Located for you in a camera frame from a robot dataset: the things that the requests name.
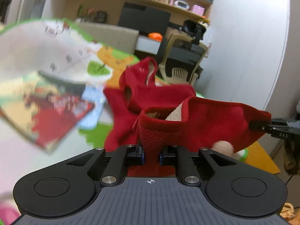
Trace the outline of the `red fleece hooded jacket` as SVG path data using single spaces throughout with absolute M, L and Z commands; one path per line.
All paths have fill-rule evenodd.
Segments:
M 105 149 L 141 144 L 144 150 L 145 163 L 130 167 L 130 176 L 173 176 L 173 167 L 159 164 L 160 151 L 167 145 L 191 152 L 209 148 L 231 156 L 263 136 L 250 124 L 271 122 L 269 112 L 197 97 L 190 85 L 158 86 L 156 71 L 156 61 L 145 58 L 122 72 L 117 88 L 104 89 L 113 114 Z

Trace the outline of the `beige office chair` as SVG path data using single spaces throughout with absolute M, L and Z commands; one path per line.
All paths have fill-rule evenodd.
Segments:
M 177 32 L 161 41 L 156 55 L 156 75 L 169 84 L 194 86 L 202 72 L 200 63 L 209 50 L 202 43 L 206 26 L 189 19 L 182 25 L 169 22 L 168 27 Z

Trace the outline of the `picture book on mat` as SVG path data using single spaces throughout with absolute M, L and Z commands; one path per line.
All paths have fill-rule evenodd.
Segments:
M 1 114 L 23 137 L 52 151 L 93 111 L 95 102 L 83 97 L 86 89 L 43 71 L 1 81 Z

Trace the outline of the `beige sofa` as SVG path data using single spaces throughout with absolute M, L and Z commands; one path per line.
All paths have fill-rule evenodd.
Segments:
M 77 26 L 92 36 L 96 41 L 133 54 L 137 45 L 139 31 L 109 24 L 91 22 L 76 23 Z

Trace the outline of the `orange object on desk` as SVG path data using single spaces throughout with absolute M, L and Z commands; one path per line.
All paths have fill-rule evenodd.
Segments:
M 148 37 L 158 42 L 161 42 L 163 39 L 163 36 L 160 33 L 149 33 Z

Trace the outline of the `colourful cartoon play mat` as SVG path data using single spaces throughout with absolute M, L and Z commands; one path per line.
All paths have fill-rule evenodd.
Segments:
M 16 224 L 285 224 L 285 184 L 235 160 L 271 115 L 157 86 L 157 63 L 133 64 L 63 20 L 1 32 L 1 113 L 50 150 L 105 96 L 113 129 L 103 147 L 21 177 Z

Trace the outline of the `black monitor screen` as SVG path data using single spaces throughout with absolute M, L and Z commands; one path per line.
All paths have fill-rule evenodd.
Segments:
M 118 26 L 135 29 L 147 35 L 160 33 L 165 36 L 171 14 L 162 10 L 133 3 L 124 3 Z

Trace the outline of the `pink box on shelf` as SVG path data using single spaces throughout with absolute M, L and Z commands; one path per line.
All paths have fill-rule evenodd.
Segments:
M 190 9 L 190 11 L 194 14 L 197 14 L 199 16 L 203 16 L 205 12 L 205 8 L 200 5 L 193 5 Z

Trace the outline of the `potted plant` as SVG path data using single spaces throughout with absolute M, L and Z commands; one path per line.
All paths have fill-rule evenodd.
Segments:
M 92 22 L 96 15 L 96 10 L 80 4 L 76 12 L 76 22 Z

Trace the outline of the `white clock on shelf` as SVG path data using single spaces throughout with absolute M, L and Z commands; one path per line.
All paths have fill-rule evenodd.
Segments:
M 183 10 L 189 10 L 190 6 L 185 0 L 176 0 L 173 5 Z

